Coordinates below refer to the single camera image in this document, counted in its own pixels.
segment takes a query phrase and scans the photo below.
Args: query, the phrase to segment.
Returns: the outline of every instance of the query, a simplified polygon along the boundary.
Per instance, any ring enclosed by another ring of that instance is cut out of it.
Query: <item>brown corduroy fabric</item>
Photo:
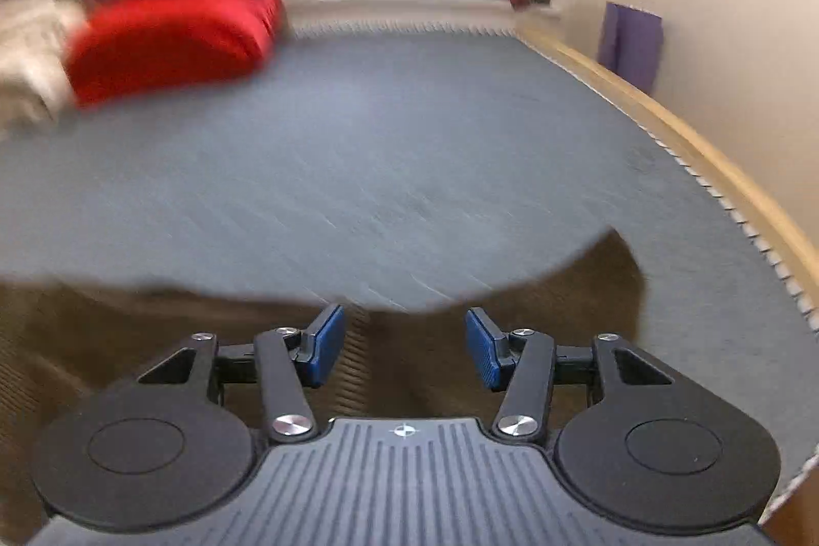
[[[319,418],[474,415],[490,420],[502,399],[482,388],[464,344],[464,313],[482,306],[505,330],[527,325],[559,344],[589,344],[601,328],[634,340],[644,283],[611,231],[565,267],[429,313],[348,309],[342,354],[328,385],[310,392]],[[0,539],[22,543],[44,516],[28,480],[38,431],[77,401],[179,343],[214,332],[225,344],[306,324],[321,305],[238,301],[162,289],[127,292],[64,284],[0,286]],[[232,387],[228,407],[248,422],[254,387]],[[581,408],[558,388],[550,419]]]

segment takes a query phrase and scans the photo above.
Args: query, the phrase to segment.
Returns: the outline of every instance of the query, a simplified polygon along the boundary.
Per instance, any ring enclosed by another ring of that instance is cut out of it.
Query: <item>red blanket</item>
[[[69,45],[79,107],[255,70],[273,44],[281,0],[112,0]]]

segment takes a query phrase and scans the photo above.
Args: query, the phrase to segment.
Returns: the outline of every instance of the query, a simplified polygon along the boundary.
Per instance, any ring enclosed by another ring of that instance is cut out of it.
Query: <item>bed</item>
[[[410,312],[554,271],[613,228],[645,280],[638,342],[771,431],[778,496],[799,483],[816,264],[775,204],[536,21],[341,10],[294,15],[247,81],[4,141],[0,275]]]

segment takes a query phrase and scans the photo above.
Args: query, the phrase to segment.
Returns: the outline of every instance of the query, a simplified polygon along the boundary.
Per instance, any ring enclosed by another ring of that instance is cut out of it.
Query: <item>gray ribbed plate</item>
[[[34,546],[589,546],[768,543],[751,526],[704,537],[642,535],[581,506],[540,451],[487,438],[474,419],[338,419],[273,449],[238,496],[193,522],[108,535],[53,519]]]

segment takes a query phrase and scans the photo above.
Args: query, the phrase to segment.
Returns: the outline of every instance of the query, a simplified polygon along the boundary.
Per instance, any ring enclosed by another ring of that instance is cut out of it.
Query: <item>metal bolt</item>
[[[513,414],[509,417],[503,417],[498,422],[498,429],[501,433],[512,437],[531,435],[537,430],[537,421],[525,414]]]
[[[303,435],[313,427],[313,422],[301,414],[283,414],[273,419],[273,430],[281,435]]]

